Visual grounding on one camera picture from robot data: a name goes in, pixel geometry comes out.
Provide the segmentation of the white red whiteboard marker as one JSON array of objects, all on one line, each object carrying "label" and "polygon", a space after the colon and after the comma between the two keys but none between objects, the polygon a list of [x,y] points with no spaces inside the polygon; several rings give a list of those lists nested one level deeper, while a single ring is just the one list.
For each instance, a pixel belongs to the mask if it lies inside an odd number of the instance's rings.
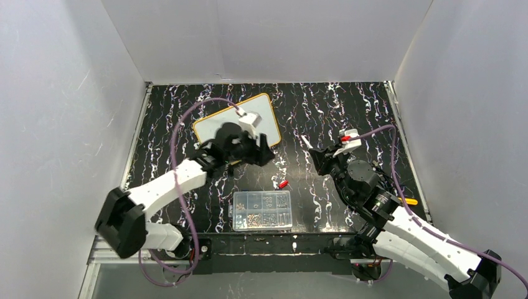
[{"label": "white red whiteboard marker", "polygon": [[305,137],[304,135],[301,135],[301,139],[303,140],[304,144],[308,147],[308,149],[313,149],[313,146],[311,145],[307,137]]}]

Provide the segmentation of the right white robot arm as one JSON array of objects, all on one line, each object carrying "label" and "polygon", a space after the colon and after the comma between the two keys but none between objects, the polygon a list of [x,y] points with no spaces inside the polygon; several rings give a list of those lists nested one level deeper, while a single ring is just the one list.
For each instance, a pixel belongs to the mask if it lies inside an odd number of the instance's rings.
[{"label": "right white robot arm", "polygon": [[364,255],[396,260],[422,274],[451,298],[491,298],[501,281],[501,269],[466,249],[427,222],[415,222],[402,201],[388,188],[380,169],[367,161],[349,161],[338,146],[309,149],[321,176],[332,178],[342,202],[366,221],[351,240]]}]

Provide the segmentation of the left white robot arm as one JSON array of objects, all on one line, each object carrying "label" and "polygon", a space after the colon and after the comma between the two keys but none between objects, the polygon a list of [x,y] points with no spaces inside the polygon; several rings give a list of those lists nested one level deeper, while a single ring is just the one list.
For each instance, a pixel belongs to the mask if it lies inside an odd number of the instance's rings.
[{"label": "left white robot arm", "polygon": [[264,166],[275,157],[267,136],[224,123],[212,139],[175,169],[130,190],[112,189],[95,222],[96,232],[121,259],[143,249],[175,251],[185,239],[173,224],[152,223],[152,216],[183,194],[198,189],[233,162]]}]

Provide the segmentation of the red marker cap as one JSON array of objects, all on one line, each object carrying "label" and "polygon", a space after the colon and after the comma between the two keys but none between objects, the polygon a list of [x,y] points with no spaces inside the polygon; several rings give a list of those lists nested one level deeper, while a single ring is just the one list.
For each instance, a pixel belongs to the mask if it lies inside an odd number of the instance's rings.
[{"label": "red marker cap", "polygon": [[287,180],[284,180],[283,182],[281,182],[281,183],[278,185],[278,188],[279,188],[279,189],[283,189],[283,188],[285,188],[288,184],[289,184],[289,182],[288,182]]}]

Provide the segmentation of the yellow framed whiteboard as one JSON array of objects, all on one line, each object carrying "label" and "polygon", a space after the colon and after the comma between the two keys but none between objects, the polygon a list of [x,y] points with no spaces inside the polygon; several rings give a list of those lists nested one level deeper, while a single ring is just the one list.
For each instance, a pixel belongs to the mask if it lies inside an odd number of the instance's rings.
[{"label": "yellow framed whiteboard", "polygon": [[205,143],[207,149],[219,149],[229,162],[233,160],[229,160],[228,152],[224,150],[224,141],[230,135],[238,135],[243,132],[238,125],[238,115],[235,112],[238,107],[246,112],[255,112],[261,116],[262,121],[257,126],[257,135],[254,139],[257,140],[260,133],[266,134],[271,150],[281,141],[278,121],[270,97],[266,93],[261,93],[237,103],[235,107],[223,108],[195,121],[192,128],[199,142]]}]

